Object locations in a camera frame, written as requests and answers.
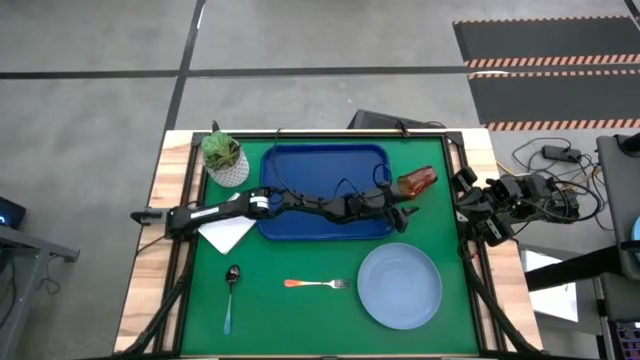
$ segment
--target blue plate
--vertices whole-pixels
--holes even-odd
[[[360,265],[358,294],[379,323],[409,330],[426,324],[438,311],[442,282],[422,251],[391,243],[375,248]]]

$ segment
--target teal spoon handle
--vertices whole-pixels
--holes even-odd
[[[224,318],[224,334],[231,334],[231,294],[229,294],[229,304],[227,304],[227,316]]]

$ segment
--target fork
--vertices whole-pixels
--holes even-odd
[[[284,281],[285,287],[297,287],[297,286],[306,286],[306,285],[326,285],[331,286],[334,289],[345,289],[351,286],[349,280],[336,279],[331,280],[329,282],[316,282],[316,281],[300,281],[300,280],[291,280],[287,279]]]

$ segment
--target white pot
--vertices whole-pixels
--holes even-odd
[[[234,187],[242,184],[249,177],[249,162],[244,155],[244,150],[240,148],[240,156],[232,167],[218,171],[207,168],[207,172],[220,186]]]

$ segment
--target concrete floor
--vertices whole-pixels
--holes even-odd
[[[0,72],[177,69],[194,5],[0,0]],[[209,0],[191,68],[461,65],[454,20],[620,14],[622,0]],[[174,84],[0,80],[0,195],[29,209],[29,233],[82,249],[74,265],[52,263],[62,290],[39,296],[19,358],[111,352],[139,232],[128,214],[146,202]],[[213,119],[228,129],[344,128],[358,108],[479,126],[463,75],[401,75],[189,79],[176,128],[206,129]],[[605,133],[633,131],[492,139],[496,157],[518,171],[510,153],[530,138],[564,136],[592,152]],[[594,222],[538,223],[520,240],[588,251],[611,235]],[[543,327],[552,352],[583,354],[584,341],[565,335]]]

